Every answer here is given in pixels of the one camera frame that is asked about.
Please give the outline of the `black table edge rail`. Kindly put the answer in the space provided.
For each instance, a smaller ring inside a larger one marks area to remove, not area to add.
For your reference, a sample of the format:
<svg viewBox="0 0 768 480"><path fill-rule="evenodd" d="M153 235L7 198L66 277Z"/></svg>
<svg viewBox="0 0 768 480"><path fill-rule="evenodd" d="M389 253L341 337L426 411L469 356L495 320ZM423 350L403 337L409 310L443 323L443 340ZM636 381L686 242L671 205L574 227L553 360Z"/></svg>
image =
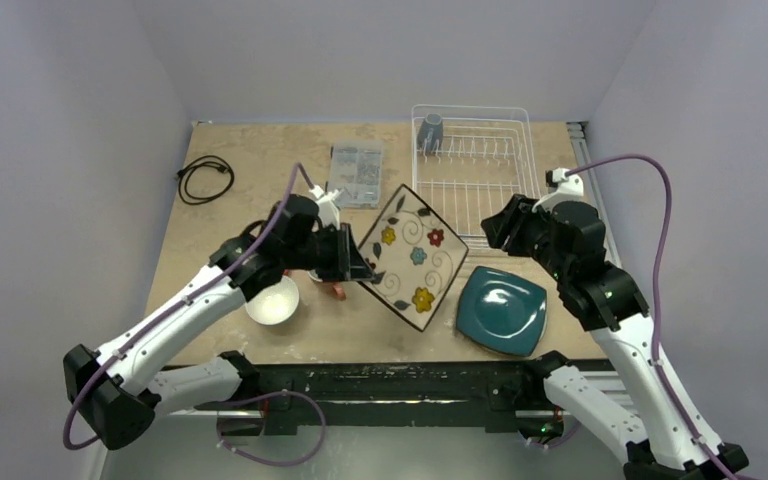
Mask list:
<svg viewBox="0 0 768 480"><path fill-rule="evenodd" d="M481 427L533 432L520 411L559 407L594 432L639 443L670 423L629 411L587 382L585 364L550 353L520 362L256 365L238 351L188 367L163 367L134 392L125 377L91 361L69 396L102 442L122 448L180 410L258 410L270 435L302 425Z"/></svg>

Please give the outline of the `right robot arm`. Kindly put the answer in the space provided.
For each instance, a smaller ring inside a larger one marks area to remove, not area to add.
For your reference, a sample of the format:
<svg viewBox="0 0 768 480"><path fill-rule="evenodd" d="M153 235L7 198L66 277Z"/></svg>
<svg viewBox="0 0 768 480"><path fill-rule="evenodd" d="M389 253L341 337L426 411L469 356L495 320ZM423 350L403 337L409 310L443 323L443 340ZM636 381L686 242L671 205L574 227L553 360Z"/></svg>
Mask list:
<svg viewBox="0 0 768 480"><path fill-rule="evenodd" d="M663 348L637 283L606 258L606 228L593 206L563 201L551 210L515 194L481 222L490 247L531 258L557 283L563 306L607 355L634 410L596 387L552 351L524 376L536 407L572 414L618 459L627 479L725 479L748 467L743 448L723 441L695 409Z"/></svg>

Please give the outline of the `white bowl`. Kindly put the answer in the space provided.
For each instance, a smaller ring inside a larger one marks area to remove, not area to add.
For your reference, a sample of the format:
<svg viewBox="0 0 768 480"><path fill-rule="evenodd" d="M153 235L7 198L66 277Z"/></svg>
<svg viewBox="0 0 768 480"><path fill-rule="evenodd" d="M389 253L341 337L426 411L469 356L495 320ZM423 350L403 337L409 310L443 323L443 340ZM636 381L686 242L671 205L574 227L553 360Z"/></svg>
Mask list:
<svg viewBox="0 0 768 480"><path fill-rule="evenodd" d="M300 294L294 280L283 276L251 301L244 308L248 316L256 323L264 326L276 326L288 321L297 311L300 304Z"/></svg>

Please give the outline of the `square floral plate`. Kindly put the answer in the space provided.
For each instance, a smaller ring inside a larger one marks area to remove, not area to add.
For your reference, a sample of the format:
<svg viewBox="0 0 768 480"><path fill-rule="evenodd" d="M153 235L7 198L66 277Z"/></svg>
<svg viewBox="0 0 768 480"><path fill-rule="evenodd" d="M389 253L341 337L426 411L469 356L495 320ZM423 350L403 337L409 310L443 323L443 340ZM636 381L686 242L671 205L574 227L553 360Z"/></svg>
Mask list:
<svg viewBox="0 0 768 480"><path fill-rule="evenodd" d="M460 272L469 247L410 186L400 185L359 244L373 277L361 283L414 329L424 331Z"/></svg>

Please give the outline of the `teal square plate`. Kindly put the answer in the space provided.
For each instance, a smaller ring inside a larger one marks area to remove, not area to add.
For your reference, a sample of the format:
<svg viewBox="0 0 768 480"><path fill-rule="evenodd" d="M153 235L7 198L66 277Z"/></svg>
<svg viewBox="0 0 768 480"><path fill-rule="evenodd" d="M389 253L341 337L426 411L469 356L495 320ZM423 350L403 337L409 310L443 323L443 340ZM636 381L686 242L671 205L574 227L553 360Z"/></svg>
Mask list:
<svg viewBox="0 0 768 480"><path fill-rule="evenodd" d="M520 276L479 266L458 300L456 330L497 353L528 357L547 325L546 290Z"/></svg>

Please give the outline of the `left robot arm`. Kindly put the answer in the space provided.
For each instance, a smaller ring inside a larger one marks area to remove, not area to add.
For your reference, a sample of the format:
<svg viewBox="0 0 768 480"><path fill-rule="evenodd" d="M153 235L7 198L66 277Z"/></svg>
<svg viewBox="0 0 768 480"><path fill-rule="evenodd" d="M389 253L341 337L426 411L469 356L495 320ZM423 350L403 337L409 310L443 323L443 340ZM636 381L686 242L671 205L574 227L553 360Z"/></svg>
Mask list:
<svg viewBox="0 0 768 480"><path fill-rule="evenodd" d="M224 241L197 274L161 307L117 338L91 349L79 344L63 358L71 404L63 428L70 450L89 446L70 434L76 417L110 450L139 438L159 415L227 402L244 409L257 399L257 372L239 352L173 371L169 360L208 327L278 284L288 270L312 271L324 282L366 282L375 272L349 224L339 194L313 188L288 194L268 217Z"/></svg>

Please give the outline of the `grey printed mug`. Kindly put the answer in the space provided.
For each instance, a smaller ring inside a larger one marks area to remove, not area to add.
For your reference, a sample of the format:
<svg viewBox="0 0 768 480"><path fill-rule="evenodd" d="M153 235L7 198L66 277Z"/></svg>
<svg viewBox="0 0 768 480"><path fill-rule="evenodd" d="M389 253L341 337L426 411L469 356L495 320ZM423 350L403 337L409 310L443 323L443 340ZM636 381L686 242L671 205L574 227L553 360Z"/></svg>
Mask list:
<svg viewBox="0 0 768 480"><path fill-rule="evenodd" d="M429 113L421 121L417 135L417 149L424 155L434 154L443 143L443 118L438 113Z"/></svg>

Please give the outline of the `pink flowered mug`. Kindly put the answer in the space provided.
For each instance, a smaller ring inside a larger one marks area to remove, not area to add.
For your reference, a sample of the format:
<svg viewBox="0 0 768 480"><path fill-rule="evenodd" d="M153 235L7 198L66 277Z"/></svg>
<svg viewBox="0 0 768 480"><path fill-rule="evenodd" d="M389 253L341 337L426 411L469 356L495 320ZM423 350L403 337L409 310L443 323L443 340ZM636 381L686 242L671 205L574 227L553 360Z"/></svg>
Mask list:
<svg viewBox="0 0 768 480"><path fill-rule="evenodd" d="M322 280L315 270L310 270L307 272L310 280L319 288L319 290L338 300L338 301L345 301L347 299L347 295L345 292L345 289L343 288L342 284L339 282L326 282Z"/></svg>

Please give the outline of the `clear plastic screw box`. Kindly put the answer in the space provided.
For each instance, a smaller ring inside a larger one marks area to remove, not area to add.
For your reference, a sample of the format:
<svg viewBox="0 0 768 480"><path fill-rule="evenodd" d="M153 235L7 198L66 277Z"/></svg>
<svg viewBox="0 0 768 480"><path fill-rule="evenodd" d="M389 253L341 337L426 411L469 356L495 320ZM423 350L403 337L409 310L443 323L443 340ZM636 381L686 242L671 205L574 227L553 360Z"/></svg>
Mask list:
<svg viewBox="0 0 768 480"><path fill-rule="evenodd" d="M381 140L346 139L332 145L326 189L339 192L340 209L379 206L383 158Z"/></svg>

